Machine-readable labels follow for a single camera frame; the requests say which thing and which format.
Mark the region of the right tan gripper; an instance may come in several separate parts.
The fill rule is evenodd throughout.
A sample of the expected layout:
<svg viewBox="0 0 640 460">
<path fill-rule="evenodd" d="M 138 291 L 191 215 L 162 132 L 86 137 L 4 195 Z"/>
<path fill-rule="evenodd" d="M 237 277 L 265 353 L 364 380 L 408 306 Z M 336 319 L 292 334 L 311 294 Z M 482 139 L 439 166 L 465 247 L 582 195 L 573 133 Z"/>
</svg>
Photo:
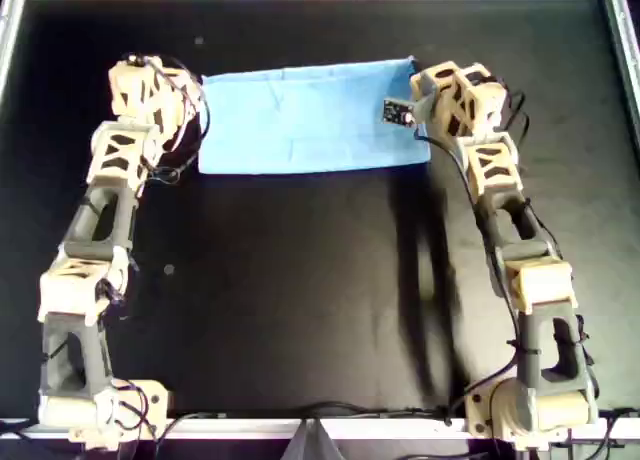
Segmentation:
<svg viewBox="0 0 640 460">
<path fill-rule="evenodd" d="M 484 65 L 443 62 L 410 78 L 412 100 L 425 105 L 425 119 L 443 138 L 478 137 L 501 123 L 505 87 Z"/>
</svg>

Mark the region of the left tan gripper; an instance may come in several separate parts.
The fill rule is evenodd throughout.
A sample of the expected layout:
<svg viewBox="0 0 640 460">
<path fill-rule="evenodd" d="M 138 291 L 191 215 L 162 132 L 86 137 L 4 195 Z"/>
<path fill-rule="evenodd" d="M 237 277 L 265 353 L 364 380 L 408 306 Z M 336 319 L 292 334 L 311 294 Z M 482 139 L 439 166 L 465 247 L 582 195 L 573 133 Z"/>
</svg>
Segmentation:
<svg viewBox="0 0 640 460">
<path fill-rule="evenodd" d="M 110 69 L 115 116 L 158 127 L 164 145 L 182 143 L 201 109 L 201 85 L 185 69 L 163 65 L 158 56 L 130 55 Z"/>
</svg>

